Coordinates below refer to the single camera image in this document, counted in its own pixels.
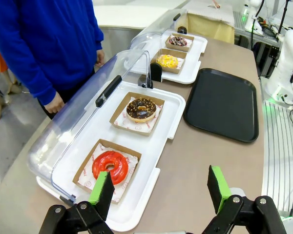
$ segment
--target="blue sleeve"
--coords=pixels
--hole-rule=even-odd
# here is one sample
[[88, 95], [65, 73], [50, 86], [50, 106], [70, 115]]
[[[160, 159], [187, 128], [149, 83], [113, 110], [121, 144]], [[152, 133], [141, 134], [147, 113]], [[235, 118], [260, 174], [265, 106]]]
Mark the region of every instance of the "blue sleeve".
[[102, 50], [101, 41], [103, 41], [104, 36], [103, 36], [103, 32], [101, 31], [101, 29], [98, 27], [97, 19], [94, 16], [92, 0], [85, 0], [85, 5], [86, 5], [86, 9], [87, 9], [89, 22], [94, 28], [94, 36], [96, 38], [97, 50]]
[[21, 38], [19, 17], [15, 0], [0, 0], [0, 53], [30, 93], [46, 105], [56, 91]]

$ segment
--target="red glazed donut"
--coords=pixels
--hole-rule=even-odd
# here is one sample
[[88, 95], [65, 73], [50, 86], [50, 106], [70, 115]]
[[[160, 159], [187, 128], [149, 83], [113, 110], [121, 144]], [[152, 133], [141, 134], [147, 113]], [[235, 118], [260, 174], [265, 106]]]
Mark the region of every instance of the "red glazed donut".
[[100, 172], [110, 171], [113, 185], [121, 183], [128, 173], [128, 163], [126, 158], [115, 151], [106, 151], [99, 155], [92, 164], [92, 173], [95, 179], [98, 178]]

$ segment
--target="person in blue sweatshirt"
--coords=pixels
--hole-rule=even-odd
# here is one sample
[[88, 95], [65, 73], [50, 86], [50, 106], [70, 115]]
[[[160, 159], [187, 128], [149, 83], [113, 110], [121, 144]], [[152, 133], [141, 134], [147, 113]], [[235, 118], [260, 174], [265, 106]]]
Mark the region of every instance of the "person in blue sweatshirt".
[[50, 118], [102, 66], [91, 0], [0, 0], [0, 52]]

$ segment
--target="donut hole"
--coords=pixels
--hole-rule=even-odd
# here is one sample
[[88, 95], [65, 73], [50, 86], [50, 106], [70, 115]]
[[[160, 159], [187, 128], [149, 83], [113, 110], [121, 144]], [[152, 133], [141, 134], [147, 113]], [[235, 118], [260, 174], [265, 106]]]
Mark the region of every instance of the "donut hole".
[[138, 106], [139, 111], [145, 111], [147, 109], [146, 106]]
[[109, 171], [113, 170], [114, 168], [115, 168], [115, 166], [114, 166], [113, 164], [108, 164], [108, 165], [105, 167], [105, 169], [107, 169], [107, 170], [109, 170]]

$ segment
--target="black pole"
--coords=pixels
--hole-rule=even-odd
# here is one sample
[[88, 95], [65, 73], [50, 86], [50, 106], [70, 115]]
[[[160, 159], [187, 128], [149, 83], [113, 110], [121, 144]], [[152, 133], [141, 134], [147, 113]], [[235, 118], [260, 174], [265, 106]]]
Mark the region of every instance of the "black pole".
[[288, 10], [288, 3], [289, 3], [290, 0], [286, 0], [286, 3], [285, 3], [285, 7], [284, 7], [284, 11], [283, 11], [283, 16], [282, 16], [282, 20], [281, 20], [281, 24], [280, 24], [280, 27], [279, 27], [279, 31], [278, 31], [278, 34], [281, 33], [281, 29], [282, 29], [282, 25], [283, 25], [283, 21], [284, 21], [284, 18], [285, 18], [285, 14]]

